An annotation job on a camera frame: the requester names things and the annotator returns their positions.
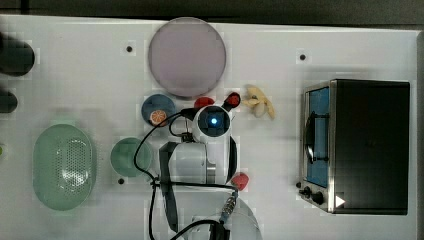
green cup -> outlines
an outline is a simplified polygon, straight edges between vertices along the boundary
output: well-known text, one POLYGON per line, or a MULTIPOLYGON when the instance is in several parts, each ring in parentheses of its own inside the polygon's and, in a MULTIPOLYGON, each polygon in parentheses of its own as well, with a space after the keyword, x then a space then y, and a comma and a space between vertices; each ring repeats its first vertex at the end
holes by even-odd
MULTIPOLYGON (((141 143, 137 138, 125 138, 119 141, 112 149, 110 160, 113 169, 125 177, 137 177, 142 172, 134 165, 134 154, 141 143)), ((137 154, 137 165, 143 170, 148 170, 152 164, 153 151, 151 145, 146 141, 137 154)))

white tabletop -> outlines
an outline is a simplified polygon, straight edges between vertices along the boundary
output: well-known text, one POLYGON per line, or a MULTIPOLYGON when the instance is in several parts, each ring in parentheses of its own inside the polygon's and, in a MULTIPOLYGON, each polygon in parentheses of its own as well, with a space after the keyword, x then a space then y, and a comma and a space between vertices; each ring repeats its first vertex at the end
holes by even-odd
MULTIPOLYGON (((141 138, 151 128, 142 120, 140 107, 149 95, 162 91, 146 60, 150 39, 163 23, 0 16, 0 31, 30 43, 37 58, 24 77, 0 76, 0 84, 19 100, 14 113, 0 115, 0 143, 8 148, 7 158, 0 160, 0 239, 148 239, 151 188, 142 178, 119 185, 109 156, 120 139, 141 138), (133 52, 125 51, 128 45, 133 52), (32 189, 34 143, 61 116, 73 118, 94 140, 99 168, 88 200, 67 212, 48 209, 32 189)), ((274 120, 258 119, 240 106, 233 121, 239 170, 250 177, 240 196, 255 213, 263 238, 416 239, 417 32, 212 25, 226 45, 227 66, 207 96, 222 101, 238 91, 244 97, 245 85, 255 84, 276 110, 274 120), (305 61, 299 60, 300 54, 306 55, 305 61), (334 78, 410 81, 408 215, 331 215, 298 196, 294 185, 300 179, 301 92, 334 78)), ((171 98, 178 109, 194 102, 171 98)), ((155 150, 176 140, 168 136, 160 129, 150 138, 155 150)), ((164 222, 158 199, 155 211, 162 220, 156 221, 164 222)), ((166 232, 156 234, 157 239, 169 239, 166 232)))

small blue dish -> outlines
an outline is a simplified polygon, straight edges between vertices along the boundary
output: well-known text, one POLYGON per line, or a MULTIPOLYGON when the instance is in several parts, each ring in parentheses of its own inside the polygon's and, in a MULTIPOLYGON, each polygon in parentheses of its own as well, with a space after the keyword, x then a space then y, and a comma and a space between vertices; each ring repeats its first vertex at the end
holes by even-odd
POLYGON ((177 112, 174 102, 163 94, 154 94, 150 96, 146 99, 146 101, 144 101, 143 106, 141 107, 141 116, 143 117, 144 121, 152 126, 154 125, 150 121, 150 114, 156 110, 163 110, 167 117, 177 112))

green strainer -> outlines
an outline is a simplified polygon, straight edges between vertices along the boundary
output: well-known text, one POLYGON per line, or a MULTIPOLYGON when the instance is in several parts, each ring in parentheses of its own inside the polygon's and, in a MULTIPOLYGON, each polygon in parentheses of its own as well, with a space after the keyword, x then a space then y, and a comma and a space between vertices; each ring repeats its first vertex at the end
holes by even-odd
POLYGON ((54 210, 70 210, 88 197, 96 180, 96 159, 88 137, 68 124, 54 125, 37 139, 33 187, 54 210))

gray oven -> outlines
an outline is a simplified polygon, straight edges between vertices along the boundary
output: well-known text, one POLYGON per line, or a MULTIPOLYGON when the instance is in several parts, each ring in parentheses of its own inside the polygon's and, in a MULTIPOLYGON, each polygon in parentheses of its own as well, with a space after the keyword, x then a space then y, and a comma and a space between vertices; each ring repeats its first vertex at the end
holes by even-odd
POLYGON ((302 199, 330 213, 406 215, 408 82, 331 80, 304 91, 302 199))

